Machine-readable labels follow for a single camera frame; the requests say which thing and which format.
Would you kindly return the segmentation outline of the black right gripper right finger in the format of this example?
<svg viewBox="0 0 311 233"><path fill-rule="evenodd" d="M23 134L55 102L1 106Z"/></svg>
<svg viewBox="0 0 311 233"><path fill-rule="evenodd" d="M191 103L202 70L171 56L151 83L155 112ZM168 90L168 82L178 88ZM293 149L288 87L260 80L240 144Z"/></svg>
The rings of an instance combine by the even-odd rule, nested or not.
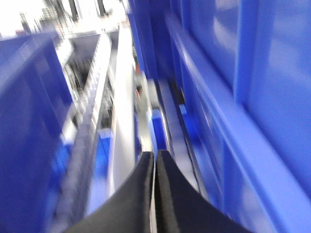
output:
<svg viewBox="0 0 311 233"><path fill-rule="evenodd" d="M158 151L156 159L155 211L159 233L248 232L208 203L166 150Z"/></svg>

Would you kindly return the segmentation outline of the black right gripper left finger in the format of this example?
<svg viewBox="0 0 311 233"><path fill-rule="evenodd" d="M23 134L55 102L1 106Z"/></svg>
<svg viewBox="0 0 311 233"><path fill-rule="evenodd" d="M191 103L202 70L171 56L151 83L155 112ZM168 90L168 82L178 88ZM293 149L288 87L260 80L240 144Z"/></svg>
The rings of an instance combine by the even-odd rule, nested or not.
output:
<svg viewBox="0 0 311 233"><path fill-rule="evenodd" d="M150 233L154 154L143 152L133 172L94 213L67 233Z"/></svg>

